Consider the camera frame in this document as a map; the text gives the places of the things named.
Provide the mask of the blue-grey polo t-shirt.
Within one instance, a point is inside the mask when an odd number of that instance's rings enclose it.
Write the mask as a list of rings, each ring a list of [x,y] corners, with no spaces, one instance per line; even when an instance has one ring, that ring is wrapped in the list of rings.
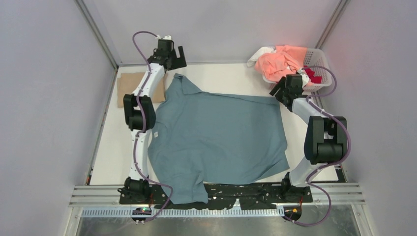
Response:
[[[288,170],[274,98],[205,92],[181,74],[166,95],[148,157],[172,203],[207,203],[205,182],[250,184]]]

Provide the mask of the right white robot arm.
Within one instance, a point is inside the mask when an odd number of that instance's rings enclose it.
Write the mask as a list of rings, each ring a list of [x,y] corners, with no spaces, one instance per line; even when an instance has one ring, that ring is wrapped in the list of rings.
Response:
[[[289,74],[282,77],[270,92],[307,124],[304,157],[281,181],[281,197],[288,202],[305,195],[311,180],[322,169],[339,164],[348,151],[346,119],[318,107],[310,96],[303,94],[302,82],[300,74]]]

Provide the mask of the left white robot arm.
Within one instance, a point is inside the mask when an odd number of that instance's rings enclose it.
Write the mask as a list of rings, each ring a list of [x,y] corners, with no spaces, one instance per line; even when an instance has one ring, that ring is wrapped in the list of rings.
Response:
[[[120,204],[151,203],[151,187],[156,183],[149,178],[148,146],[151,130],[156,123],[152,97],[167,71],[187,66],[183,47],[175,48],[172,37],[159,37],[157,47],[146,60],[147,69],[139,85],[123,97],[125,123],[132,136],[132,164],[124,186],[118,189]]]

